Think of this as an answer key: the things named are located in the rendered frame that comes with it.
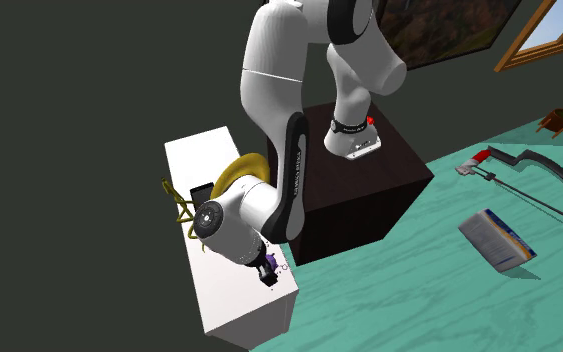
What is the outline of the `white table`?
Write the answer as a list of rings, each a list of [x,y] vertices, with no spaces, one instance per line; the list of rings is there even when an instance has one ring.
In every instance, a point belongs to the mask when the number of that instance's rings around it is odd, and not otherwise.
[[[239,157],[225,126],[165,144],[172,186],[189,200],[190,191],[218,179]],[[203,330],[252,350],[288,331],[299,288],[282,248],[267,242],[278,282],[268,287],[254,268],[238,265],[212,251],[181,224]]]

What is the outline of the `yellow bowl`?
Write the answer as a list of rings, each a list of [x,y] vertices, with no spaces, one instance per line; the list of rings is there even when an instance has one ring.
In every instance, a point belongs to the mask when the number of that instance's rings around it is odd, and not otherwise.
[[[267,159],[259,153],[248,153],[235,159],[218,177],[211,191],[210,199],[221,196],[243,176],[255,176],[265,183],[269,183],[270,167]]]

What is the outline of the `dark brown robot stand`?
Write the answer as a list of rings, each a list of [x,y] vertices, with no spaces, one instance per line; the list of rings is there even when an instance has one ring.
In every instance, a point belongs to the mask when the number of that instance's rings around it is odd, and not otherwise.
[[[433,179],[433,173],[389,120],[371,105],[382,146],[356,160],[324,146],[332,103],[309,107],[305,222],[289,242],[305,265],[383,239]]]

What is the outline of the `white and blue box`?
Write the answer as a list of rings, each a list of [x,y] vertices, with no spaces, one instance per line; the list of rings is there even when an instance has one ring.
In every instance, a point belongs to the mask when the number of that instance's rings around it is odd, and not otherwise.
[[[488,208],[474,213],[458,226],[458,230],[497,272],[518,267],[537,256],[515,231]]]

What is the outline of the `black scythe with red grip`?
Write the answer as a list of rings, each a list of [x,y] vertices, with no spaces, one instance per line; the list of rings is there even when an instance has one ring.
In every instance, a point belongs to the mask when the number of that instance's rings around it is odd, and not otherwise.
[[[527,200],[533,201],[536,205],[541,205],[563,217],[563,211],[505,182],[494,172],[489,171],[486,168],[482,168],[481,164],[487,159],[490,161],[497,161],[498,163],[508,166],[510,169],[518,173],[522,173],[529,168],[538,169],[557,180],[561,185],[563,185],[563,166],[554,161],[552,158],[530,149],[524,149],[517,156],[514,156],[496,147],[488,145],[470,159],[454,168],[454,170],[461,176],[479,175],[486,181],[495,182],[498,185],[525,197]]]

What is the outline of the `wooden framed window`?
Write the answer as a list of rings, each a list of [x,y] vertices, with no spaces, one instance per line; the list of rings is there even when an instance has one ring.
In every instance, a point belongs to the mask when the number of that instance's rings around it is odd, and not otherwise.
[[[505,71],[559,53],[563,53],[563,0],[543,0],[494,71]]]

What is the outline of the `dark framed wall picture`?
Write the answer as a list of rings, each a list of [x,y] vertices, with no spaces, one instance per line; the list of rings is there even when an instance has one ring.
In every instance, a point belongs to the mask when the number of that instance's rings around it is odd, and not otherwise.
[[[373,0],[380,31],[412,70],[486,50],[522,0]]]

